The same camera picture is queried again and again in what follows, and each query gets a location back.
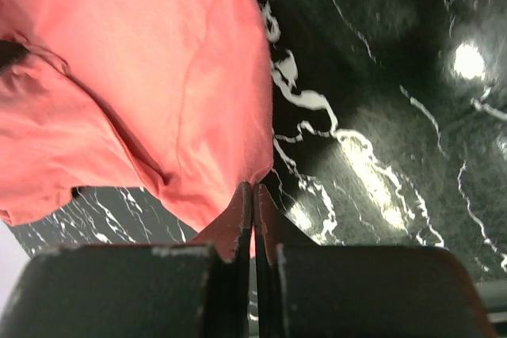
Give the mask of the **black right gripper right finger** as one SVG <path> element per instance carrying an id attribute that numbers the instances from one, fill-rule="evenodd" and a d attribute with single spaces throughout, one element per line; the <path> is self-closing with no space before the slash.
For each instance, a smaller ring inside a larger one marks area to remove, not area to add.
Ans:
<path id="1" fill-rule="evenodd" d="M 464 266 L 445 249 L 318 245 L 253 191 L 262 337 L 494 337 Z"/>

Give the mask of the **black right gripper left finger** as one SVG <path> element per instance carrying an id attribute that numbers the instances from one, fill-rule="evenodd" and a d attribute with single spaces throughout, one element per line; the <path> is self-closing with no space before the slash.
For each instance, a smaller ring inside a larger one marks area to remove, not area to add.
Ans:
<path id="1" fill-rule="evenodd" d="M 246 337 L 252 189 L 181 245 L 55 247 L 25 267 L 4 337 Z"/>

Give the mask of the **salmon pink t shirt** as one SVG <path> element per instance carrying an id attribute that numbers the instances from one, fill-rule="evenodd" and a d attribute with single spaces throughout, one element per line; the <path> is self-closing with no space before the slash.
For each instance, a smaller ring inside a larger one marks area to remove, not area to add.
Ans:
<path id="1" fill-rule="evenodd" d="M 143 187 L 194 230 L 273 166 L 256 0 L 1 0 L 1 217 L 79 187 Z"/>

